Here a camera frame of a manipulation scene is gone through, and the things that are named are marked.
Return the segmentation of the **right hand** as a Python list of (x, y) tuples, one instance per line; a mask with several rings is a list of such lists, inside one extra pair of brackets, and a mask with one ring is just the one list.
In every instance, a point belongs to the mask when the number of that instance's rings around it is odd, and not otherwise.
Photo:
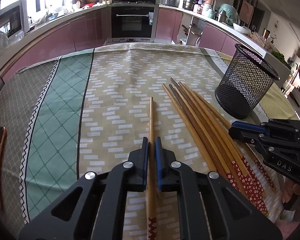
[(287, 203), (291, 200), (293, 194), (300, 196), (300, 185), (294, 183), (288, 178), (285, 179), (284, 188), (282, 192), (282, 202)]

